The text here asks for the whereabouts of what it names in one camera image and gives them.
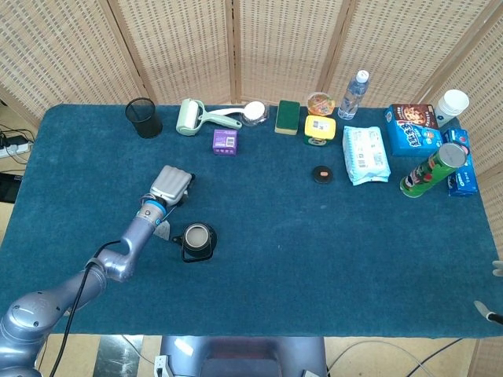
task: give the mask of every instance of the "green sponge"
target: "green sponge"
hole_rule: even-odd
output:
[[[281,100],[277,107],[274,132],[285,135],[297,135],[297,130],[299,129],[299,111],[299,102]]]

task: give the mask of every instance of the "blue cereal box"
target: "blue cereal box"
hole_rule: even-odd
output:
[[[466,163],[447,178],[449,196],[470,196],[479,191],[477,176],[473,168],[468,131],[461,128],[449,128],[442,134],[446,143],[456,143],[467,152]]]
[[[393,156],[429,156],[442,145],[430,104],[392,104],[385,112]]]

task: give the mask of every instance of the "yellow box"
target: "yellow box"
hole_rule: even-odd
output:
[[[308,115],[304,127],[304,142],[322,147],[336,136],[336,120],[326,116]]]

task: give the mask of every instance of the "green chip can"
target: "green chip can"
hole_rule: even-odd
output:
[[[463,147],[444,144],[400,181],[400,189],[409,198],[418,198],[464,163],[466,151]]]

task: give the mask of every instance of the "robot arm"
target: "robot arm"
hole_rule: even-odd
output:
[[[167,208],[178,205],[186,195],[192,179],[193,175],[183,170],[163,168],[148,199],[121,237],[120,245],[126,252],[105,247],[89,260],[88,265],[92,265],[77,309],[103,293],[107,279],[123,282],[133,275],[143,247],[167,216]],[[11,304],[0,321],[0,377],[41,376],[34,369],[37,355],[59,319],[71,309],[84,273],[48,291],[29,293]]]

